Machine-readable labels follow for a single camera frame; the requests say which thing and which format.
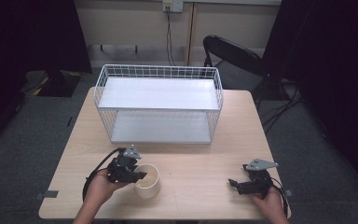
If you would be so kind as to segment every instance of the tabletop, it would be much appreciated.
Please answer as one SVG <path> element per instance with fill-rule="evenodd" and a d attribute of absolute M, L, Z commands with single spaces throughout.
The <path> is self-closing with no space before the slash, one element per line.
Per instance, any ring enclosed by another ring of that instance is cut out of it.
<path fill-rule="evenodd" d="M 93 102 L 91 88 L 48 190 L 39 216 L 75 218 L 82 189 L 91 171 L 117 147 L 111 143 Z M 273 161 L 266 136 L 248 91 L 224 91 L 224 105 L 211 144 L 134 144 L 142 158 L 154 164 L 161 190 L 149 200 L 139 198 L 129 184 L 115 191 L 95 218 L 121 220 L 238 220 L 264 218 L 248 196 L 239 195 L 228 179 L 249 181 L 242 165 L 258 158 Z M 268 169 L 280 180 L 276 168 Z"/>

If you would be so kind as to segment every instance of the paper cup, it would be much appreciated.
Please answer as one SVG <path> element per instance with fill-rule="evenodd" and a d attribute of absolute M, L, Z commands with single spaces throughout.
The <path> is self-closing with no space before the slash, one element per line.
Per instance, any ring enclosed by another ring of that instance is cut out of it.
<path fill-rule="evenodd" d="M 151 164 L 138 166 L 134 172 L 145 172 L 147 175 L 135 183 L 135 192 L 143 199 L 151 199 L 161 189 L 159 183 L 158 169 Z"/>

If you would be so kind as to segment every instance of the chair backrest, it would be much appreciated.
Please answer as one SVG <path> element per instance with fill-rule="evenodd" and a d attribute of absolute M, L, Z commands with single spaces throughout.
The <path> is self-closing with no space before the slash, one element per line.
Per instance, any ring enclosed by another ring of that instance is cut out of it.
<path fill-rule="evenodd" d="M 213 66 L 210 55 L 212 53 L 220 59 L 255 75 L 261 77 L 268 75 L 262 59 L 257 54 L 223 37 L 208 35 L 203 39 L 203 46 L 206 53 L 205 67 Z"/>

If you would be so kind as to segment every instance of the white shelf panel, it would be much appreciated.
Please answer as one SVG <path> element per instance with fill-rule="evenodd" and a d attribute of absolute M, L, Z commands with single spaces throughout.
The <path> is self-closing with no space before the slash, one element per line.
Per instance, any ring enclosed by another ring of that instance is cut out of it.
<path fill-rule="evenodd" d="M 112 142 L 209 144 L 205 112 L 119 111 Z"/>
<path fill-rule="evenodd" d="M 212 79 L 109 77 L 100 109 L 219 111 Z"/>

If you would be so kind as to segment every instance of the white wire rack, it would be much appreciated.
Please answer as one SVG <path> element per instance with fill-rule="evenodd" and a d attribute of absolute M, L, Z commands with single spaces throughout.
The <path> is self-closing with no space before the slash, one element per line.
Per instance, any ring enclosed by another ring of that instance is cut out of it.
<path fill-rule="evenodd" d="M 94 101 L 112 142 L 212 142 L 223 106 L 213 67 L 107 64 Z"/>

